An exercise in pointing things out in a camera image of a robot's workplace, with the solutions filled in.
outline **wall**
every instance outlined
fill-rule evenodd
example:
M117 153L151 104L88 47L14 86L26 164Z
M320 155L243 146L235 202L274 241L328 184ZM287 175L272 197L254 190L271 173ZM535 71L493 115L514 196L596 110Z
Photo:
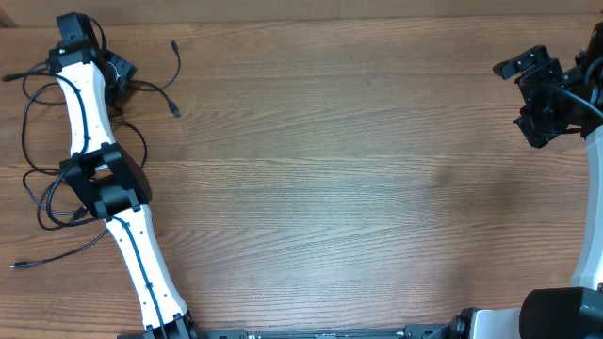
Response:
M54 26L87 13L103 24L329 20L407 16L593 14L600 0L0 0L0 23Z

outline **brown wooden surface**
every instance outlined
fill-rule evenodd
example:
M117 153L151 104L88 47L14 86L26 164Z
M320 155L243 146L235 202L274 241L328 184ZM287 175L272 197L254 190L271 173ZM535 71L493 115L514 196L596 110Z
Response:
M170 40L180 46L169 94L183 117L149 93L124 111L147 137L155 231L195 319L205 329L397 327L567 285L586 210L583 141L532 149L512 124L517 87L491 67L535 44L571 66L599 19L108 27L109 48L141 79L169 79ZM0 30L0 73L28 69L57 34ZM8 268L103 229L39 229L21 185L20 88L0 84L0 337L137 331L111 237L53 264ZM63 107L32 110L37 163L66 158L68 128ZM116 136L140 157L136 136ZM57 208L75 207L63 192Z
M0 0L19 27L87 13L103 24L177 24L601 12L600 0Z

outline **wooden table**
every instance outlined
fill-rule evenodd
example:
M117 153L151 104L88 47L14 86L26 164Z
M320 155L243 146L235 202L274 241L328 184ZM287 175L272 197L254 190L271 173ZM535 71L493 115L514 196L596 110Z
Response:
M155 231L203 329L399 327L566 286L579 255L583 140L532 149L522 100L492 74L536 44L571 67L599 16L517 16L106 27L109 48L157 83L125 119L149 143ZM0 29L0 73L27 70L55 29ZM31 81L32 90L46 79ZM48 93L46 98L59 98ZM141 330L137 296L102 223L41 230L21 177L25 98L0 84L0 336L114 338ZM140 143L120 129L136 158ZM68 156L64 107L30 113L41 166ZM41 192L49 177L32 178ZM63 189L57 208L73 208Z

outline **beige wall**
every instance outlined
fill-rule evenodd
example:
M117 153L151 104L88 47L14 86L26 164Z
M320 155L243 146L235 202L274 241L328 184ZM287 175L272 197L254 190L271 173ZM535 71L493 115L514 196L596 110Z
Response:
M8 26L55 25L86 13L103 24L394 18L512 14L593 14L600 0L0 0Z

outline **wooden tabletop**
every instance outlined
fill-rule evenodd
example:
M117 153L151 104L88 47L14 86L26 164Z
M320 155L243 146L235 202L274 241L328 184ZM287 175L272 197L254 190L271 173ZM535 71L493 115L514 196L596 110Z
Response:
M123 106L149 144L155 232L203 329L303 330L448 322L566 286L588 169L578 136L532 149L517 86L492 66L545 44L565 68L599 16L463 17L106 27L109 49L164 83ZM47 57L55 29L0 29L0 73ZM32 79L31 90L47 79ZM45 95L60 98L56 90ZM0 337L140 331L112 237L30 269L15 261L90 241L101 222L45 232L21 177L21 85L0 84ZM64 107L35 106L27 147L68 157ZM136 159L138 137L116 138ZM51 178L31 178L40 193ZM56 207L74 208L68 187Z

